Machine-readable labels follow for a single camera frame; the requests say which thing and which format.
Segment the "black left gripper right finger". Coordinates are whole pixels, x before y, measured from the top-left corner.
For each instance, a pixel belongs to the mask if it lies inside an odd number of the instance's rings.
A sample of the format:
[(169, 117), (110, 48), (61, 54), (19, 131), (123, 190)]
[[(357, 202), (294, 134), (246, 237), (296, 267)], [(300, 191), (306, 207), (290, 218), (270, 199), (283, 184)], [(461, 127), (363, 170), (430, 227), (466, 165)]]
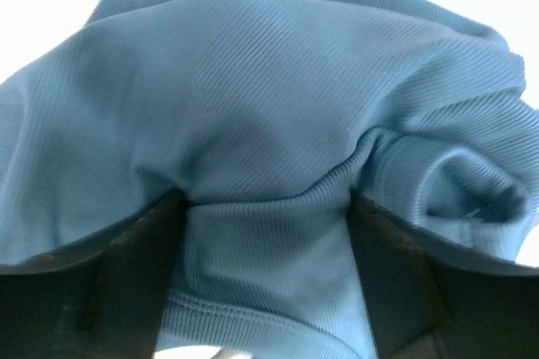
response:
[(350, 240), (381, 358), (538, 356), (538, 270), (446, 242), (355, 195)]

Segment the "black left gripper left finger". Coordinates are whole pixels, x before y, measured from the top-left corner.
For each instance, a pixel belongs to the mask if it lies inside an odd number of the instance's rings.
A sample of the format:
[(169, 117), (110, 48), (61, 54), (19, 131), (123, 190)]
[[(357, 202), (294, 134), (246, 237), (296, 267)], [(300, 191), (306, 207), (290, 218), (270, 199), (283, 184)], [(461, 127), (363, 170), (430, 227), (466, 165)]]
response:
[(135, 216), (1, 267), (3, 358), (151, 358), (184, 233), (173, 190)]

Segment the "teal blue tank top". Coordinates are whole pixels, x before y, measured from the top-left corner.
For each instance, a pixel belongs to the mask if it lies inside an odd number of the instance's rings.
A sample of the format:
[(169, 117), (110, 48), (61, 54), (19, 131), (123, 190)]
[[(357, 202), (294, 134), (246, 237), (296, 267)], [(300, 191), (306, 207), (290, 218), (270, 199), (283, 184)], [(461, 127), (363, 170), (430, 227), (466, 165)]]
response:
[(538, 210), (525, 86), (498, 32), (425, 0), (100, 0), (1, 86), (1, 267), (179, 190), (154, 353), (381, 358), (353, 197), (517, 264)]

